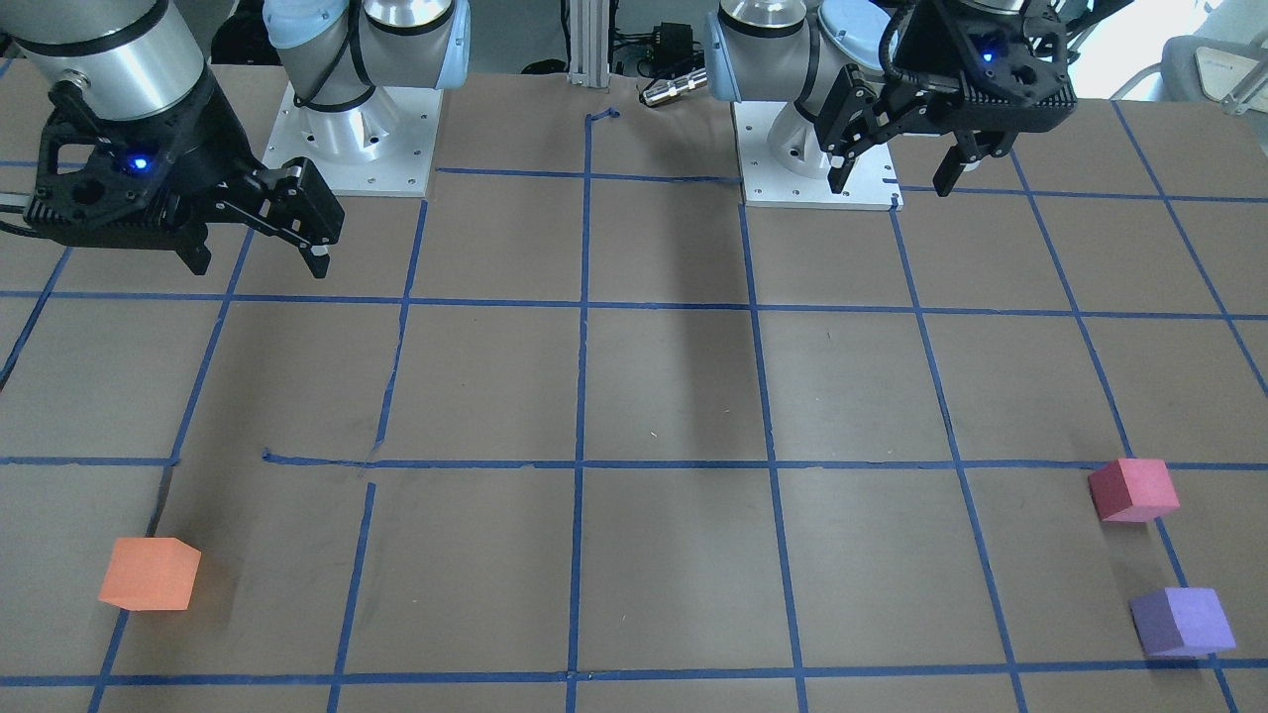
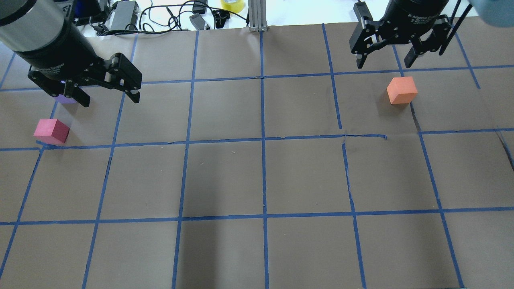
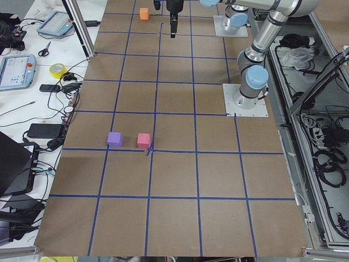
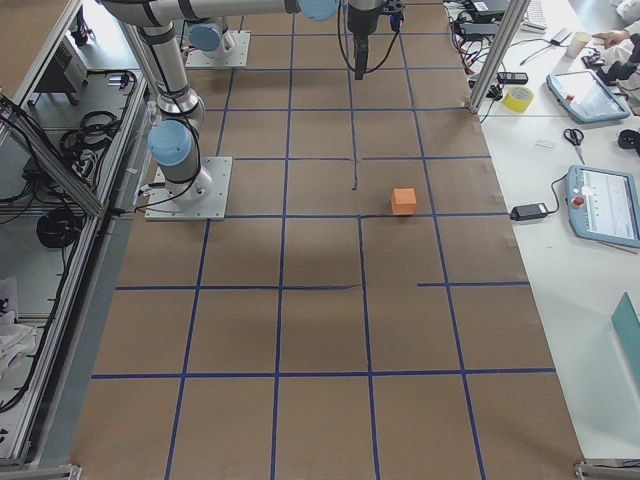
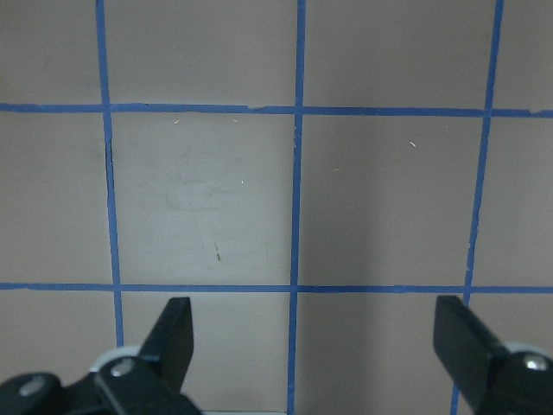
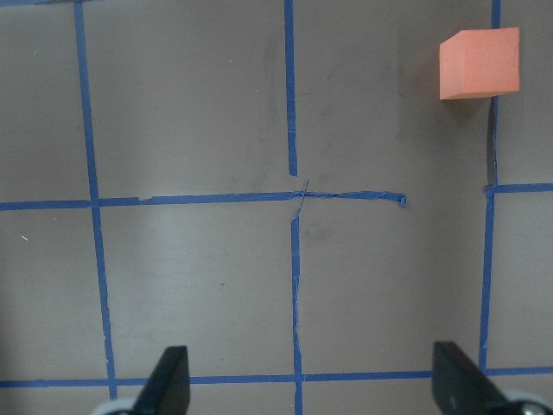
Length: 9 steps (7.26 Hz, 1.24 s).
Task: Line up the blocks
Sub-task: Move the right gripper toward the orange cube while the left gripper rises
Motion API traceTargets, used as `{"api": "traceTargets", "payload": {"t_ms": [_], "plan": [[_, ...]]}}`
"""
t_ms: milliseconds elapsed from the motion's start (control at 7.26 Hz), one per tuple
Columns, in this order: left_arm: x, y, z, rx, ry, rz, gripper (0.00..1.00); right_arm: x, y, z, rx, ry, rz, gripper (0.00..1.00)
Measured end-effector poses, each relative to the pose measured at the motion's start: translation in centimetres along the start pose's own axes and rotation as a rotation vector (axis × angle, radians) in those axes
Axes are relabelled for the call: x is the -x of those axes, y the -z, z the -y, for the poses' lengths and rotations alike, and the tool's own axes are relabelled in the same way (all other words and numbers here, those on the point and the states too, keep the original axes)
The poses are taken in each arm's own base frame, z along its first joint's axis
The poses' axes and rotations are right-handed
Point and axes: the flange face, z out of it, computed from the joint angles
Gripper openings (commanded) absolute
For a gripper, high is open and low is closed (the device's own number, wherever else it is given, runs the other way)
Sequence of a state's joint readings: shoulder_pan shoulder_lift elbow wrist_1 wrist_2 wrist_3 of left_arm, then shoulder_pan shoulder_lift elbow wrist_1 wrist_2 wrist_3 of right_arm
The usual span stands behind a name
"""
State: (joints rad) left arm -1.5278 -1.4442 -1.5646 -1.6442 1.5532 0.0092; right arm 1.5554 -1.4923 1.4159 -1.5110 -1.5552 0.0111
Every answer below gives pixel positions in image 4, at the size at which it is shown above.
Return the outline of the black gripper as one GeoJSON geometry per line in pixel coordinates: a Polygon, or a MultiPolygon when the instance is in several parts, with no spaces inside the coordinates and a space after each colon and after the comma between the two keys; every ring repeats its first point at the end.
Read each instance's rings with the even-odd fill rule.
{"type": "Polygon", "coordinates": [[[376,1],[348,0],[347,3],[347,27],[354,34],[354,79],[361,80],[368,66],[368,35],[376,31],[376,1]]]}

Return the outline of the person hand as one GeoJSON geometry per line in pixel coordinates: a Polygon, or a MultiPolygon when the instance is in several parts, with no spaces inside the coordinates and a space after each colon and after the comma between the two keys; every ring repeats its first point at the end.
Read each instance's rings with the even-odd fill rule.
{"type": "Polygon", "coordinates": [[[594,39],[603,41],[605,49],[611,48],[630,38],[630,34],[626,29],[610,30],[607,32],[598,32],[592,35],[594,39]]]}

